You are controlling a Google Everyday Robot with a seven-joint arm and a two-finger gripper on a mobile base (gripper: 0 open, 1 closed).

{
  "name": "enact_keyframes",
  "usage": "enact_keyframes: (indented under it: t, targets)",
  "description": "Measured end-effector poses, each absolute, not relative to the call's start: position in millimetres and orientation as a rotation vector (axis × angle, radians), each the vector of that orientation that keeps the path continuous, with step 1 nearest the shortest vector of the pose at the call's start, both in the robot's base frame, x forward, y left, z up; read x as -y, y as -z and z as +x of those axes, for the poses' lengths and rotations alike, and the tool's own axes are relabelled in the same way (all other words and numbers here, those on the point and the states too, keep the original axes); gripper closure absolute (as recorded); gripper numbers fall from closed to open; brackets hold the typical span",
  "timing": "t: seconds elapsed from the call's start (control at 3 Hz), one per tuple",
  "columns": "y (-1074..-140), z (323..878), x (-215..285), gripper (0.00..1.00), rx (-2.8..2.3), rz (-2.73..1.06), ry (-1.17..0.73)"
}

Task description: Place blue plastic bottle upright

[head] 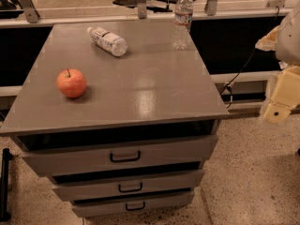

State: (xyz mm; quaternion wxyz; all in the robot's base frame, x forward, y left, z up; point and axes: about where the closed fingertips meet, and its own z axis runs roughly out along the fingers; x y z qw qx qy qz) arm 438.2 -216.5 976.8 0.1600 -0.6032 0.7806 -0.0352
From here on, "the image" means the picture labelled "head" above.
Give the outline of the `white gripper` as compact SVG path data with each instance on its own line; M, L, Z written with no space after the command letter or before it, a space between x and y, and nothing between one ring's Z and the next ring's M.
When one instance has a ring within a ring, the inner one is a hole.
M300 3L255 48L269 52L276 50L280 61L294 65L282 70L269 83L262 119L271 124L283 123L300 104Z

